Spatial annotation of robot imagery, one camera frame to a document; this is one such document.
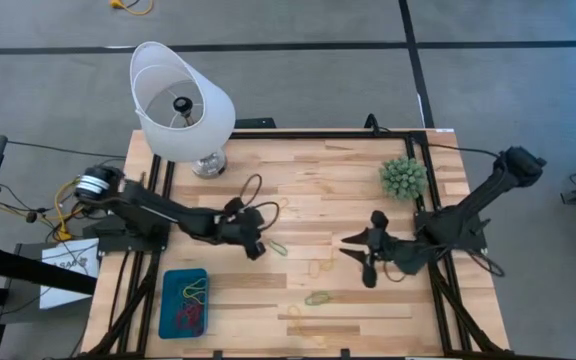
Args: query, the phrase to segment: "succulent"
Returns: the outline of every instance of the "succulent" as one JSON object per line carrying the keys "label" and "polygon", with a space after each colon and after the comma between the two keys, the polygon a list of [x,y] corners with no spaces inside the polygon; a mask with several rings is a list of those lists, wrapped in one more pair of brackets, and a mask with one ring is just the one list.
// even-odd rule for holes
{"label": "succulent", "polygon": [[384,162],[379,175],[384,192],[399,200],[415,199],[426,189],[426,167],[405,156]]}

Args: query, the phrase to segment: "gray carpet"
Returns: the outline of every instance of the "gray carpet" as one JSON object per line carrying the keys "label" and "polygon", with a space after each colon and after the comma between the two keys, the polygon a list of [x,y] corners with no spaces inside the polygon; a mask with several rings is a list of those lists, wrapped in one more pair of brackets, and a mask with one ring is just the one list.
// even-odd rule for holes
{"label": "gray carpet", "polygon": [[[576,1],[409,3],[418,41],[576,40]],[[106,1],[0,0],[3,48],[146,40],[404,41],[405,35],[396,0],[155,0],[143,17],[113,11]],[[284,128],[359,127],[373,112],[383,126],[422,126],[405,49],[180,55],[231,96],[240,118],[274,117]],[[504,195],[484,212],[493,219],[486,235],[490,255],[508,273],[496,286],[513,349],[576,358],[576,206],[559,200],[576,172],[576,48],[421,50],[420,57],[437,127],[455,128],[463,146],[523,145],[549,161],[537,185]],[[0,55],[0,134],[124,154],[139,126],[129,61],[129,54]],[[464,159],[476,186],[491,161]],[[58,184],[98,160],[10,145],[0,181],[30,205],[46,206]],[[0,249],[41,242],[45,233],[0,213]],[[12,326],[0,358],[67,356],[86,320],[82,312]]]}

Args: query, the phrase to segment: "wooden table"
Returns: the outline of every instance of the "wooden table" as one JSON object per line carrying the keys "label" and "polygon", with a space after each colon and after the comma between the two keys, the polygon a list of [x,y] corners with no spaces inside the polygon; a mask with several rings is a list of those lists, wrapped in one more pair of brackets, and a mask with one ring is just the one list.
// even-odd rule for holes
{"label": "wooden table", "polygon": [[[426,131],[430,143],[457,145],[453,132]],[[229,167],[218,179],[201,180],[188,164],[177,164],[171,198],[187,206],[221,208],[238,195],[251,174],[259,173],[263,188],[255,203],[272,200],[282,205],[279,220],[264,232],[263,242],[285,245],[288,255],[282,257],[267,246],[264,256],[250,261],[242,247],[210,246],[174,227],[161,258],[147,357],[204,357],[214,350],[223,350],[226,357],[339,356],[342,348],[350,349],[353,356],[442,354],[425,269],[401,283],[380,274],[377,287],[367,289],[361,283],[359,264],[338,251],[342,238],[369,225],[375,209],[390,218],[391,235],[412,239],[413,203],[386,198],[377,172],[382,161],[406,154],[402,140],[231,140],[224,149]],[[459,202],[469,193],[459,152],[433,147],[431,155],[442,204]],[[138,178],[147,172],[151,159],[143,133],[135,131],[125,165],[127,176]],[[263,212],[270,219],[272,207]],[[333,266],[325,271],[331,257]],[[466,255],[454,257],[464,305],[490,338],[507,348],[490,275]],[[110,254],[103,259],[83,351],[96,345],[108,329],[122,258],[123,254]],[[144,260],[142,274],[148,262]],[[207,335],[163,340],[158,336],[163,273],[184,268],[204,268],[209,273]],[[394,266],[389,269],[392,277],[401,275]],[[123,308],[128,278],[123,277],[117,314]],[[317,290],[328,291],[332,301],[306,306],[304,298]],[[288,310],[291,305],[299,308],[300,317],[294,309]],[[447,304],[446,309],[453,347],[458,348],[454,315]],[[128,350],[136,348],[140,319],[138,309]]]}

